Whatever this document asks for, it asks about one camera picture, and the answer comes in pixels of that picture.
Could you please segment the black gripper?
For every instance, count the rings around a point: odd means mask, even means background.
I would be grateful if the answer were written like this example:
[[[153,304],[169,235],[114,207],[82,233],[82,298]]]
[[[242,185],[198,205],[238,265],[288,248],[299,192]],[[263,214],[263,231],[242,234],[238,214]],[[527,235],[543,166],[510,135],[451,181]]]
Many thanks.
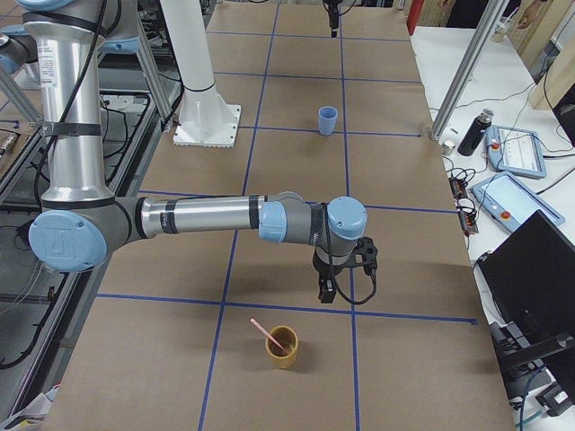
[[[347,268],[355,259],[349,254],[344,256],[333,256],[332,263],[329,263],[328,252],[324,249],[315,249],[313,256],[313,266],[318,272],[318,299],[320,303],[333,303],[336,295],[336,276]]]

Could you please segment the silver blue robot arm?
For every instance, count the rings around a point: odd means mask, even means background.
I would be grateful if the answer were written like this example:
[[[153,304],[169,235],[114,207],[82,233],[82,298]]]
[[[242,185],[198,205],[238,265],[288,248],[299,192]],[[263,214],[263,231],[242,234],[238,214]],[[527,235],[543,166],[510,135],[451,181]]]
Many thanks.
[[[376,246],[364,235],[367,211],[354,198],[308,204],[293,192],[246,197],[119,198],[104,177],[99,52],[144,45],[133,1],[26,1],[23,27],[35,40],[49,187],[29,242],[60,272],[100,266],[122,246],[159,234],[253,229],[268,242],[314,247],[319,298],[341,293],[345,268],[376,276]]]

